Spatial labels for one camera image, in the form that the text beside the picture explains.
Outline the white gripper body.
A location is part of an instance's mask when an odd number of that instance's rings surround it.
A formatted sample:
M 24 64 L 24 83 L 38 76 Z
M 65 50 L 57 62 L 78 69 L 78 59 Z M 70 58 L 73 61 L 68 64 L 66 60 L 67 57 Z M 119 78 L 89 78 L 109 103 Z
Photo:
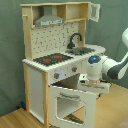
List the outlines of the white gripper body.
M 90 91 L 94 93 L 100 93 L 100 94 L 108 94 L 110 90 L 110 83 L 104 83 L 100 82 L 98 86 L 91 86 L 85 81 L 79 81 L 78 82 L 78 89 L 83 91 Z

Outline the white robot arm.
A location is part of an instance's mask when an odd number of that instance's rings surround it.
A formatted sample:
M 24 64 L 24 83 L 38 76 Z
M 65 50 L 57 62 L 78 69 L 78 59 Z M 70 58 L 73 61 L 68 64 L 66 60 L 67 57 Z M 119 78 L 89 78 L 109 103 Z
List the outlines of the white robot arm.
M 86 73 L 79 76 L 77 87 L 83 91 L 108 94 L 111 84 L 103 82 L 101 74 L 106 74 L 111 79 L 121 79 L 127 69 L 128 52 L 120 62 L 106 55 L 91 56 L 87 60 Z

